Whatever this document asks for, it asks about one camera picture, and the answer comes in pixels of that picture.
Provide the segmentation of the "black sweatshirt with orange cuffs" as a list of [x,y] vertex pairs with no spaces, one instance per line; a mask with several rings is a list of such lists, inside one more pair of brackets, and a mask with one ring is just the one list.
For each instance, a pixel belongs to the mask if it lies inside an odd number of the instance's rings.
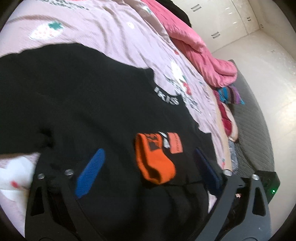
[[80,44],[48,45],[1,57],[1,153],[52,151],[81,173],[105,160],[78,199],[102,240],[188,240],[208,214],[194,161],[216,164],[211,135],[151,69]]

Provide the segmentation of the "grey quilted floor mat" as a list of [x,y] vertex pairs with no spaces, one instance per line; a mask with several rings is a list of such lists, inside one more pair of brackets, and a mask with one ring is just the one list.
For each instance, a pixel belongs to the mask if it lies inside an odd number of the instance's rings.
[[238,160],[237,174],[249,177],[256,171],[274,171],[271,139],[261,108],[240,71],[234,82],[244,104],[229,104],[236,125],[238,139],[234,143]]

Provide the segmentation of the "red patterned cloth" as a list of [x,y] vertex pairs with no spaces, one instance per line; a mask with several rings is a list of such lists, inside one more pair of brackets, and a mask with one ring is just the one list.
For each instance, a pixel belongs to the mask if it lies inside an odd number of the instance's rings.
[[216,97],[218,108],[219,108],[220,113],[221,113],[221,120],[222,120],[222,123],[223,123],[223,126],[224,126],[225,133],[226,133],[227,137],[229,137],[231,132],[232,132],[231,120],[228,118],[227,113],[226,113],[226,109],[225,109],[223,103],[220,101],[218,91],[214,90],[213,92],[214,92],[214,95]]

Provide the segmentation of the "striped multicolour cloth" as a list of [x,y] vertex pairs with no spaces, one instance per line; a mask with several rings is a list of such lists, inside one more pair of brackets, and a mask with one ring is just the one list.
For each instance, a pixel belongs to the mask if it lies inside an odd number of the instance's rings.
[[238,89],[234,85],[229,85],[218,89],[220,101],[226,104],[245,104]]

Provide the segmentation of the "pink quilted blanket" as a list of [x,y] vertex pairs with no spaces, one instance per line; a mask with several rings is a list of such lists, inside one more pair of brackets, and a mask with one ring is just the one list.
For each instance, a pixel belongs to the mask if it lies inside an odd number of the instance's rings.
[[186,23],[155,0],[144,1],[165,28],[171,41],[212,87],[225,87],[237,79],[231,61],[212,56],[202,38]]

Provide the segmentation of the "white built-in wardrobe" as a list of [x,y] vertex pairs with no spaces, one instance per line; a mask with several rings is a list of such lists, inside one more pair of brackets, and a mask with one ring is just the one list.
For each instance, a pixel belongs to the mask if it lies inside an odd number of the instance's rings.
[[255,13],[246,0],[173,1],[189,17],[192,28],[211,52],[259,30]]

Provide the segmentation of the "lilac strawberry print bedspread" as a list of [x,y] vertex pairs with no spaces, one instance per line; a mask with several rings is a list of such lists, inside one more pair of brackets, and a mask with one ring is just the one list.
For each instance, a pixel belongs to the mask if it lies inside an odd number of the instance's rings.
[[[1,57],[60,44],[80,44],[125,65],[151,69],[155,84],[170,95],[181,96],[199,130],[211,135],[214,166],[224,166],[214,96],[145,3],[24,1],[1,33]],[[6,191],[30,192],[39,157],[38,152],[1,153],[1,158],[9,160],[1,171]],[[209,214],[217,198],[207,192]]]

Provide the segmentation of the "black garment on bed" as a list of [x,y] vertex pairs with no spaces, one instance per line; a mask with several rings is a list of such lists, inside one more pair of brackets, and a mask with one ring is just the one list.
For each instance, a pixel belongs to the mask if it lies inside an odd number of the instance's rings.
[[188,15],[180,9],[177,5],[170,0],[157,0],[162,6],[172,12],[175,16],[177,16],[180,20],[186,23],[189,27],[192,27]]

